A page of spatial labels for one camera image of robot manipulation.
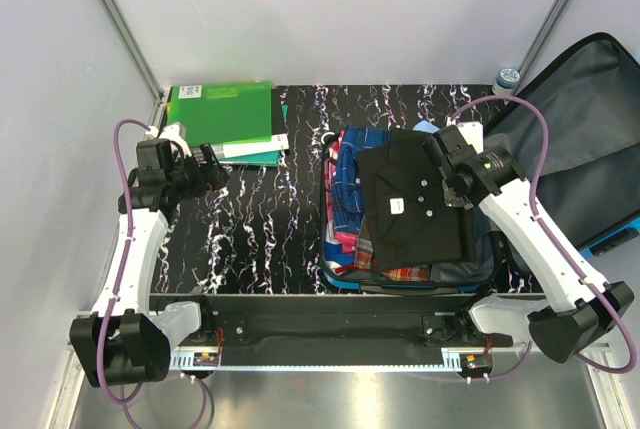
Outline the pink camouflage shirt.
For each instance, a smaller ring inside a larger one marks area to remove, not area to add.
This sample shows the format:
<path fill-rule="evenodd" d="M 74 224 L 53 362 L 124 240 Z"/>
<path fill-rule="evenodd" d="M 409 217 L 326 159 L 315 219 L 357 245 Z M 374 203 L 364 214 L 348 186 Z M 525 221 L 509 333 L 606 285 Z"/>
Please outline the pink camouflage shirt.
<path fill-rule="evenodd" d="M 334 175 L 333 165 L 337 159 L 338 150 L 340 147 L 340 141 L 342 138 L 342 133 L 338 136 L 338 138 L 332 143 L 328 145 L 328 154 L 324 161 L 324 174 L 323 174 L 323 184 L 325 190 L 325 207 L 327 214 L 327 224 L 329 229 L 329 240 L 332 243 L 339 243 L 342 246 L 342 250 L 345 253 L 353 253 L 355 251 L 355 246 L 357 244 L 358 236 L 336 233 L 333 229 L 333 221 L 332 216 L 329 214 L 330 209 L 330 183 L 332 177 Z"/>

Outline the brown plaid shirt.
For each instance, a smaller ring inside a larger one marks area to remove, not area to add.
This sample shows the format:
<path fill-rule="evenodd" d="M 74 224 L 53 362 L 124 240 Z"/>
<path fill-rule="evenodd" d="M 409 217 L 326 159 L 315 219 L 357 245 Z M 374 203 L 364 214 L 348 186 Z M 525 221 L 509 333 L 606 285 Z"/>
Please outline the brown plaid shirt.
<path fill-rule="evenodd" d="M 363 219 L 355 250 L 354 267 L 363 272 L 377 272 L 373 241 L 368 222 Z M 382 270 L 381 274 L 393 282 L 425 282 L 430 279 L 431 266 L 401 267 Z"/>

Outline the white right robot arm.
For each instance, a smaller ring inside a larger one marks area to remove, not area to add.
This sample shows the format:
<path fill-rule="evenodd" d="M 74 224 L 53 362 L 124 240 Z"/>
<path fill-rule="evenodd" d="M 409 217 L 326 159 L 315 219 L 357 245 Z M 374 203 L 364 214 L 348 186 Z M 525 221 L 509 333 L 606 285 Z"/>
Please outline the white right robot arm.
<path fill-rule="evenodd" d="M 538 201 L 534 187 L 501 147 L 478 152 L 469 124 L 428 135 L 424 151 L 443 177 L 451 207 L 479 209 L 507 238 L 543 290 L 540 300 L 488 295 L 454 320 L 466 345 L 488 334 L 531 340 L 549 359 L 565 363 L 619 328 L 634 300 L 623 281 L 611 283 L 571 244 Z"/>

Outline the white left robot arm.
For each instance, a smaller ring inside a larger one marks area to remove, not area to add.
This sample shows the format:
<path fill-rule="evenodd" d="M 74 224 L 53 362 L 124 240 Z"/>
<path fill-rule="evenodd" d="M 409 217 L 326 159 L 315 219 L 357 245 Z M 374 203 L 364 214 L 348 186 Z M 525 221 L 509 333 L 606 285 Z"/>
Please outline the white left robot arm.
<path fill-rule="evenodd" d="M 169 137 L 136 147 L 137 165 L 122 171 L 119 235 L 103 289 L 89 316 L 75 319 L 70 342 L 91 386 L 163 380 L 172 351 L 215 335 L 206 303 L 174 302 L 150 313 L 156 259 L 178 206 L 222 189 L 228 174 L 208 144 L 184 148 Z"/>

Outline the black shirt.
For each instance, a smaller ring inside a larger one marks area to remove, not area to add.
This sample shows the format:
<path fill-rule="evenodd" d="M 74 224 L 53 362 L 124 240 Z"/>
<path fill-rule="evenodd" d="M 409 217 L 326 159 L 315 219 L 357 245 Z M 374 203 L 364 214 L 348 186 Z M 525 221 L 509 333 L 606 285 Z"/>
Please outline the black shirt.
<path fill-rule="evenodd" d="M 394 129 L 357 156 L 364 222 L 378 272 L 475 258 L 473 216 L 444 201 L 443 178 L 425 145 L 432 135 Z"/>

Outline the light blue shirt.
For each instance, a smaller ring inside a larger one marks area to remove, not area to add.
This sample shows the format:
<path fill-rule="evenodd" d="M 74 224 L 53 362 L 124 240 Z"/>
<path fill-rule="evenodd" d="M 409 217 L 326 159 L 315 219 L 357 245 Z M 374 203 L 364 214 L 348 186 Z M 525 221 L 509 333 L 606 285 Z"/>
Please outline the light blue shirt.
<path fill-rule="evenodd" d="M 422 120 L 415 124 L 412 130 L 432 134 L 438 132 L 440 128 L 429 121 Z"/>

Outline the blue suitcase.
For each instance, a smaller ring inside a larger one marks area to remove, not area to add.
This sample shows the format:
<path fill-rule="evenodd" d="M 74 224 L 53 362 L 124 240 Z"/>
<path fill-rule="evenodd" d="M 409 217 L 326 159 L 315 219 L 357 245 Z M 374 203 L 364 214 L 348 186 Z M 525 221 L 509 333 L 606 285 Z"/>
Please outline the blue suitcase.
<path fill-rule="evenodd" d="M 560 54 L 521 92 L 543 113 L 550 147 L 537 196 L 585 258 L 600 257 L 639 236 L 639 63 L 613 36 L 596 33 Z M 467 291 L 510 270 L 532 273 L 488 220 L 474 227 L 476 262 L 431 266 L 425 282 L 393 282 L 354 267 L 354 255 L 325 241 L 324 274 L 338 289 Z"/>

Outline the blue plaid shirt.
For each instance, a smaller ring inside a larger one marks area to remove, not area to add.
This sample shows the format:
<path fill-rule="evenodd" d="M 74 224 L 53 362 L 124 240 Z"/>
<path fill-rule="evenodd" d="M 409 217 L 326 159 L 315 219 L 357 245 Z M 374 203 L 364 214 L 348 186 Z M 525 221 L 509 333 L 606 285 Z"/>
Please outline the blue plaid shirt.
<path fill-rule="evenodd" d="M 389 140 L 390 132 L 387 129 L 375 127 L 348 127 L 342 133 L 329 191 L 329 214 L 336 233 L 359 235 L 365 207 L 358 156 Z"/>

